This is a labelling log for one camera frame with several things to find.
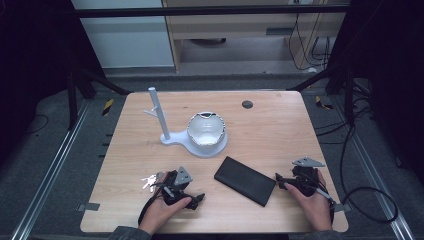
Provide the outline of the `black wallet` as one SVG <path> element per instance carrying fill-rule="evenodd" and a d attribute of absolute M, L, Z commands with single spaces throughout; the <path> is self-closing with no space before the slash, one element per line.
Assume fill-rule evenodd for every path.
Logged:
<path fill-rule="evenodd" d="M 265 207 L 275 187 L 270 177 L 227 156 L 214 179 Z"/>

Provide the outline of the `yellow black tape strip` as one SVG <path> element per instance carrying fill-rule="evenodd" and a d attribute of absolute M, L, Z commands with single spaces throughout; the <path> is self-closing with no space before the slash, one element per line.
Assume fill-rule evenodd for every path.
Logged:
<path fill-rule="evenodd" d="M 114 103 L 114 99 L 112 99 L 112 98 L 111 99 L 108 99 L 106 101 L 105 106 L 104 106 L 104 108 L 102 110 L 102 114 L 101 114 L 102 116 L 108 115 L 108 113 L 110 112 L 110 109 L 111 109 L 113 103 Z"/>
<path fill-rule="evenodd" d="M 317 107 L 323 108 L 323 109 L 327 109 L 327 110 L 332 110 L 334 109 L 333 105 L 331 104 L 324 104 L 322 99 L 319 96 L 315 96 L 315 105 Z"/>

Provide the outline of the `white cabinet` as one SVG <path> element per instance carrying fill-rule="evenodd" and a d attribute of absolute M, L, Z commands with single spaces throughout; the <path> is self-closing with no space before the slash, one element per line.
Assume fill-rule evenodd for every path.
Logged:
<path fill-rule="evenodd" d="M 161 0 L 71 0 L 76 10 L 162 7 Z M 83 18 L 81 20 L 105 69 L 173 67 L 164 17 Z"/>

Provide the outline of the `black frame strut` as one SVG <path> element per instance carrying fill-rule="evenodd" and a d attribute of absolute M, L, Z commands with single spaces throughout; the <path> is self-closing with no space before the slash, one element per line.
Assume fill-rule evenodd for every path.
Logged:
<path fill-rule="evenodd" d="M 350 126 L 354 125 L 353 112 L 353 71 L 348 65 L 335 64 L 327 67 L 325 70 L 313 75 L 306 81 L 288 88 L 288 91 L 301 92 L 308 86 L 313 85 L 321 79 L 328 78 L 329 81 L 325 87 L 327 94 L 336 94 L 341 88 L 344 88 L 344 116 Z"/>
<path fill-rule="evenodd" d="M 78 120 L 76 91 L 79 90 L 85 99 L 93 99 L 96 96 L 96 91 L 91 84 L 92 81 L 101 84 L 119 95 L 130 94 L 129 90 L 113 84 L 105 77 L 101 77 L 100 75 L 92 73 L 81 67 L 74 68 L 67 75 L 69 130 L 76 125 Z"/>

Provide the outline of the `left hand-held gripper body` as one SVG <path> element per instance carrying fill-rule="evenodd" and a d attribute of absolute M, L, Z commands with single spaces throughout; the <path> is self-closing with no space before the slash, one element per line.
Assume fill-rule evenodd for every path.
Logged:
<path fill-rule="evenodd" d="M 178 170 L 169 172 L 163 181 L 163 187 L 161 190 L 165 203 L 167 205 L 173 205 L 186 197 L 190 197 L 191 201 L 196 201 L 194 196 L 184 192 L 184 189 L 191 181 L 192 177 L 182 166 L 180 166 Z"/>

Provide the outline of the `dark object under desk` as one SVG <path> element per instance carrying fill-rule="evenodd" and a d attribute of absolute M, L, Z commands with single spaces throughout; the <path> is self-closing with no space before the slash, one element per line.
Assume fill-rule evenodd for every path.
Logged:
<path fill-rule="evenodd" d="M 216 39 L 190 39 L 190 42 L 199 46 L 217 46 L 226 43 L 226 38 Z"/>

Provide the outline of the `person's left hand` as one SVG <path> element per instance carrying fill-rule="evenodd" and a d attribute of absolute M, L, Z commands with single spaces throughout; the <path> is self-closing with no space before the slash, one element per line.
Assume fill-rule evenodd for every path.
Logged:
<path fill-rule="evenodd" d="M 173 215 L 184 209 L 190 201 L 191 198 L 186 197 L 173 205 L 167 205 L 162 197 L 156 196 L 147 207 L 138 228 L 153 235 L 162 228 Z"/>

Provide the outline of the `white plastic furniture part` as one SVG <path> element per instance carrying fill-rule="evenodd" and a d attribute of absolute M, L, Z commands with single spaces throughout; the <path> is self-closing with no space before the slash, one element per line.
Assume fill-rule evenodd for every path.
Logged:
<path fill-rule="evenodd" d="M 348 4 L 350 0 L 161 0 L 165 7 Z M 176 67 L 189 39 L 284 36 L 297 67 L 307 65 L 318 37 L 336 37 L 344 13 L 168 16 L 166 23 Z"/>

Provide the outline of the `black horizontal frame bar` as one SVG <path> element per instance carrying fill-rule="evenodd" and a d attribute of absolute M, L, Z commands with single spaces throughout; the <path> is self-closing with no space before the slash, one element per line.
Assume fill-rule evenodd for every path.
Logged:
<path fill-rule="evenodd" d="M 79 18 L 202 16 L 239 14 L 341 13 L 348 12 L 349 4 L 323 5 L 250 5 L 201 6 L 166 8 L 84 9 L 71 12 Z"/>

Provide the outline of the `metal floor rail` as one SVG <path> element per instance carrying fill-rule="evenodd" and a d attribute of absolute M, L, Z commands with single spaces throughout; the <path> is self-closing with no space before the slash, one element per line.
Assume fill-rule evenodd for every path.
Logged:
<path fill-rule="evenodd" d="M 24 216 L 21 218 L 19 224 L 16 226 L 10 240 L 27 240 L 31 230 L 37 221 L 42 208 L 51 192 L 53 185 L 59 176 L 62 166 L 65 163 L 68 154 L 80 132 L 80 129 L 86 119 L 87 112 L 91 105 L 90 100 L 83 100 L 81 107 L 77 113 L 77 120 L 73 127 L 71 127 L 61 142 L 52 163 L 50 164 L 44 178 L 39 185 L 29 207 L 27 208 Z"/>
<path fill-rule="evenodd" d="M 353 144 L 355 153 L 358 156 L 358 161 L 360 162 L 362 168 L 364 169 L 366 178 L 370 182 L 373 188 L 383 191 L 388 196 L 391 195 L 391 192 L 386 186 L 386 183 L 383 181 L 383 178 L 378 173 L 375 168 L 371 157 L 367 153 L 363 142 L 360 140 L 360 137 L 357 133 L 351 132 L 349 134 L 349 143 Z M 401 211 L 398 211 L 398 215 L 395 215 L 395 210 L 398 209 L 397 205 L 394 202 L 390 202 L 389 199 L 383 196 L 381 193 L 377 194 L 377 199 L 379 204 L 386 216 L 387 219 L 393 218 L 393 221 L 390 222 L 390 226 L 394 231 L 398 240 L 415 240 L 415 237 L 409 228 L 404 216 Z"/>

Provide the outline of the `silver keys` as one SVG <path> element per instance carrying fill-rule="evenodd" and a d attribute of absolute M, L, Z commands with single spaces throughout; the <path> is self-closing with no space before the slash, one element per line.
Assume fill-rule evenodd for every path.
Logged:
<path fill-rule="evenodd" d="M 143 178 L 142 179 L 142 181 L 144 182 L 143 189 L 148 189 L 151 193 L 153 193 L 155 190 L 155 184 L 157 180 L 158 180 L 157 174 L 153 174 L 153 175 L 150 175 L 149 177 Z"/>

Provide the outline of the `black curtain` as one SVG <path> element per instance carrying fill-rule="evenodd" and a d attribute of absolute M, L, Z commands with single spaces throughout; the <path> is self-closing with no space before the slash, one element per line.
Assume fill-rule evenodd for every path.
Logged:
<path fill-rule="evenodd" d="M 35 117 L 38 103 L 66 88 L 49 32 L 31 16 L 43 9 L 72 10 L 71 0 L 0 0 L 0 164 L 6 161 Z"/>
<path fill-rule="evenodd" d="M 424 185 L 424 0 L 350 0 L 330 63 L 372 84 L 372 103 Z"/>

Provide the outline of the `person's right hand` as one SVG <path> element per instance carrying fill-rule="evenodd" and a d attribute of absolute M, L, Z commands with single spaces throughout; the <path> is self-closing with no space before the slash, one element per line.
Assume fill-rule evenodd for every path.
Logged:
<path fill-rule="evenodd" d="M 307 197 L 296 187 L 294 190 L 288 192 L 299 203 L 307 221 L 314 231 L 333 229 L 329 203 L 322 194 L 315 192 L 312 196 Z"/>

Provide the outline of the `white stand with post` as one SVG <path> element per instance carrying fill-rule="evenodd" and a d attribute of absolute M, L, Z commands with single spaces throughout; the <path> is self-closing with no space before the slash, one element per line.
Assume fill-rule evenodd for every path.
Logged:
<path fill-rule="evenodd" d="M 200 158 L 211 158 L 221 153 L 227 146 L 228 134 L 227 130 L 224 134 L 223 140 L 214 146 L 201 147 L 192 142 L 187 133 L 187 127 L 180 132 L 172 132 L 169 130 L 166 122 L 165 113 L 162 110 L 160 100 L 155 87 L 149 87 L 148 92 L 150 94 L 153 108 L 145 113 L 156 117 L 162 129 L 160 141 L 164 145 L 182 145 L 189 153 Z"/>

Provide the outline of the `white bowl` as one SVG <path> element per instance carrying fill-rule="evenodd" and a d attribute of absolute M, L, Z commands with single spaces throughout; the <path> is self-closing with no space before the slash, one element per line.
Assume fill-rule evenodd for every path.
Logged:
<path fill-rule="evenodd" d="M 220 143 L 226 132 L 224 120 L 214 112 L 200 112 L 188 122 L 187 133 L 198 146 L 214 146 Z"/>

